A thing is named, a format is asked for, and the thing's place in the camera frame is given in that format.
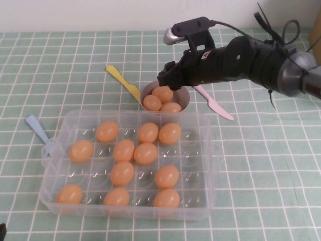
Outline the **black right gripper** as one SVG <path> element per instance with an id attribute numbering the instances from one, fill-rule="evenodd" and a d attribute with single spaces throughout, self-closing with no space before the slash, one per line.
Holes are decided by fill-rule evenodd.
<path id="1" fill-rule="evenodd" d="M 171 70 L 176 62 L 171 61 L 164 65 L 158 76 L 159 86 L 167 86 L 172 91 L 179 90 L 181 86 L 197 86 L 226 81 L 223 58 L 225 48 L 201 50 L 195 55 L 185 50 L 177 63 L 177 71 Z"/>

